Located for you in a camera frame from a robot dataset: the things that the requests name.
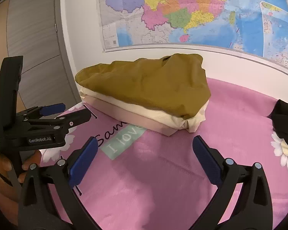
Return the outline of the salmon pink sleeve forearm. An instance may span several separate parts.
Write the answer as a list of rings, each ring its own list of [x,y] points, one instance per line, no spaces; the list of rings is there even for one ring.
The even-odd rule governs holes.
[[[7,173],[12,170],[10,161],[0,154],[0,174],[8,177]],[[14,187],[5,183],[0,176],[0,210],[7,220],[13,225],[18,225],[18,198]]]

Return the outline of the person's left hand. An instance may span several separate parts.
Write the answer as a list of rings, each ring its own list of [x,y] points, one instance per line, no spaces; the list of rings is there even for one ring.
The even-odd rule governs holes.
[[[32,163],[39,165],[41,162],[41,152],[40,150],[35,150],[32,156],[30,156],[27,160],[24,161],[22,164],[23,172],[18,176],[19,183],[23,183],[26,177],[26,173],[29,169],[29,166]],[[4,155],[0,154],[0,174],[3,175],[5,178],[9,178],[8,172],[13,169],[13,165],[11,161]]]

